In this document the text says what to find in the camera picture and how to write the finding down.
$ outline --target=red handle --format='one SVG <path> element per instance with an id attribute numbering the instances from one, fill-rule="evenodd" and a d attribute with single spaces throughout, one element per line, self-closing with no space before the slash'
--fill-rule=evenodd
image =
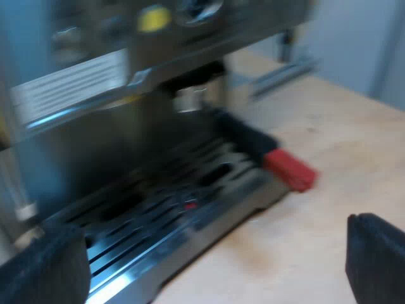
<path id="1" fill-rule="evenodd" d="M 319 175 L 283 149 L 275 149 L 265 154 L 263 166 L 298 192 L 311 189 Z"/>

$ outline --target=metal grille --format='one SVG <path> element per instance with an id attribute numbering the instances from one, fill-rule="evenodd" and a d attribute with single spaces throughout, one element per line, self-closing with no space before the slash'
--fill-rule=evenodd
<path id="1" fill-rule="evenodd" d="M 203 136 L 162 155 L 59 219 L 85 229 L 90 292 L 257 171 L 220 137 Z"/>

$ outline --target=drip tray grate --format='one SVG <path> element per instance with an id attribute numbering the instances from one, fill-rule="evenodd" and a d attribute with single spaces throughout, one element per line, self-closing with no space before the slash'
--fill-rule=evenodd
<path id="1" fill-rule="evenodd" d="M 269 175 L 232 143 L 206 134 L 168 151 L 51 220 L 84 228 L 92 296 L 145 259 L 149 267 L 151 263 L 159 266 L 159 261 L 173 255 L 192 235 L 203 233 L 210 222 L 268 180 Z M 212 236 L 213 240 L 220 235 Z M 175 271 L 191 258 L 179 257 Z M 161 274 L 159 284 L 172 275 Z"/>

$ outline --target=wooden countertop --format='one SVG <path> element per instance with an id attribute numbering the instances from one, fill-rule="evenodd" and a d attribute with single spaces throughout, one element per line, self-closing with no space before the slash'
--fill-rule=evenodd
<path id="1" fill-rule="evenodd" d="M 274 67 L 246 50 L 230 60 L 247 77 Z M 235 90 L 236 112 L 278 136 L 320 180 L 236 228 L 155 304 L 355 303 L 344 272 L 346 220 L 374 212 L 405 229 L 405 114 L 314 77 L 248 106 L 244 92 Z"/>

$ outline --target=white wall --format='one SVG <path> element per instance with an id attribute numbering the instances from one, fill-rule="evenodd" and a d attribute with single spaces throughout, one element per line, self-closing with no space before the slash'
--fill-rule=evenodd
<path id="1" fill-rule="evenodd" d="M 321 60 L 321 78 L 369 95 L 399 1 L 403 0 L 318 1 L 298 50 L 307 47 Z M 272 57 L 274 38 L 250 48 Z"/>

